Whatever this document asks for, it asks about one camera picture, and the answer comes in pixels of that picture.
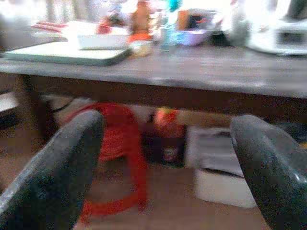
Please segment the table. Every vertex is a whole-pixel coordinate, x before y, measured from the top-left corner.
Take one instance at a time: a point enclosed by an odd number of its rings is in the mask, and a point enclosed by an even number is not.
[[[46,141],[57,129],[39,93],[104,102],[169,106],[268,120],[305,120],[305,57],[277,57],[242,47],[178,47],[111,67],[0,59],[0,73],[16,78],[16,95],[32,129]]]

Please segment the floor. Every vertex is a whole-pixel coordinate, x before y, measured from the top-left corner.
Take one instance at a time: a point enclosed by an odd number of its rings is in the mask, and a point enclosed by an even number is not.
[[[0,131],[0,183],[9,185],[26,162],[31,143],[24,124]],[[93,200],[120,198],[131,191],[129,171],[123,160],[102,165],[89,197]],[[150,165],[149,204],[144,213],[136,208],[93,218],[92,230],[269,230],[258,208],[244,209],[197,199],[193,193],[193,170]],[[83,230],[77,223],[75,230]]]

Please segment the red plastic stool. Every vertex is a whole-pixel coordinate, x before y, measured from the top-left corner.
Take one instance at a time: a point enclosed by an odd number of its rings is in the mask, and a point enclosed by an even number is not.
[[[126,156],[135,192],[121,200],[108,203],[93,203],[85,200],[81,221],[87,223],[88,216],[110,215],[122,212],[134,205],[139,211],[146,208],[146,162],[141,150],[141,136],[133,113],[126,107],[114,103],[95,103],[71,114],[67,122],[86,110],[97,110],[105,118],[106,128],[99,161]]]

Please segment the tabletop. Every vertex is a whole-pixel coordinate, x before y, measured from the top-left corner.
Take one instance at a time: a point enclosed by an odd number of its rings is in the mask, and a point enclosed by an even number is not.
[[[307,57],[259,53],[243,47],[154,47],[147,57],[110,67],[14,61],[0,58],[0,72],[307,98]]]

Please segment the table leg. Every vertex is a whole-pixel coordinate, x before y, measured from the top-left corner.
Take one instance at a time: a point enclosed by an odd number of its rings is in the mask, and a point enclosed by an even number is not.
[[[19,104],[19,116],[26,124],[25,134],[31,139],[31,152],[35,154],[59,126],[48,104],[40,100],[30,76],[17,75],[14,91]]]

